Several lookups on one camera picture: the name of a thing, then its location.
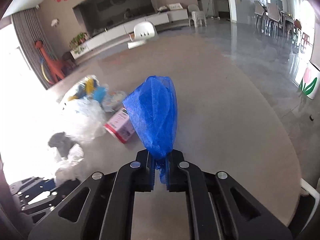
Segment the blue object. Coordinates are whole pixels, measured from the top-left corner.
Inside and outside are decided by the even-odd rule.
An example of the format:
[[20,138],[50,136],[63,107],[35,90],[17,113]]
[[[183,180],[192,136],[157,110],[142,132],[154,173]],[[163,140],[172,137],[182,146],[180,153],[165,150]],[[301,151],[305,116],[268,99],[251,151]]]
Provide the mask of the blue object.
[[172,80],[148,77],[123,104],[143,145],[157,160],[156,166],[163,174],[163,159],[172,151],[177,132],[177,98]]
[[101,104],[104,96],[106,95],[106,92],[107,89],[105,87],[98,86],[96,90],[93,92],[92,98]]

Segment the pink cardboard box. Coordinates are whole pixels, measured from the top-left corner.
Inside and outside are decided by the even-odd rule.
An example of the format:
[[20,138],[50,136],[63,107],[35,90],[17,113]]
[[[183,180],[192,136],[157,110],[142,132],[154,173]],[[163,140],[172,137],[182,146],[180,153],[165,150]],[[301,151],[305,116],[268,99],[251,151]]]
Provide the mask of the pink cardboard box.
[[105,123],[104,127],[122,143],[126,143],[135,133],[127,110],[123,107]]

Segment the gray curtain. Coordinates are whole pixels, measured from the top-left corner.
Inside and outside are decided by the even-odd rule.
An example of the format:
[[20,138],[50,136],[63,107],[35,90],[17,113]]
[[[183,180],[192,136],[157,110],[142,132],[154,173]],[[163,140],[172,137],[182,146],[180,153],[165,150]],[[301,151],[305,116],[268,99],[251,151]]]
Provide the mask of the gray curtain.
[[[57,57],[53,52],[47,40],[47,37],[44,34],[38,15],[36,14],[36,9],[27,9],[13,14],[12,24],[17,33],[21,49],[25,57],[27,58],[30,67],[32,68],[42,85],[45,87],[45,89],[48,89],[52,85],[46,81],[42,74],[40,65],[42,54],[40,53],[39,49],[35,48],[35,41],[42,40],[44,48],[47,51],[48,55],[50,55],[52,59],[56,59]],[[49,80],[53,80],[45,61],[44,72]]]

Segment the yellow object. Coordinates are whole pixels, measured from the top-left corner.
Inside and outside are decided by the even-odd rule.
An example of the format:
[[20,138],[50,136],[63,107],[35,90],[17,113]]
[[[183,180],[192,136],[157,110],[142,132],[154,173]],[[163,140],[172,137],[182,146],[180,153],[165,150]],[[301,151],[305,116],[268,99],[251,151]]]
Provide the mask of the yellow object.
[[89,78],[86,82],[85,82],[85,92],[88,95],[91,95],[92,92],[95,90],[96,88],[94,87],[94,79],[93,78]]
[[73,99],[79,99],[76,95],[74,95],[74,96],[71,96],[71,97],[68,97],[68,101],[71,101],[71,100],[73,100]]
[[47,76],[45,75],[44,68],[43,68],[43,63],[41,63],[41,70],[42,70],[42,74],[43,74],[45,80],[46,80],[49,84],[53,85],[54,83],[52,83],[52,82],[47,78]]

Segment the red chair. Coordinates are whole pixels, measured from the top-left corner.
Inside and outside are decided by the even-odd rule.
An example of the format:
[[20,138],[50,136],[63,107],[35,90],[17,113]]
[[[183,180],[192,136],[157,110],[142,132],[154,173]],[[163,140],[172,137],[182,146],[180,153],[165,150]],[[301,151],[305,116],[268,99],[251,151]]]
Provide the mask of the red chair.
[[303,46],[304,46],[305,43],[310,45],[310,37],[309,37],[309,35],[303,33],[302,34],[302,39],[303,39]]

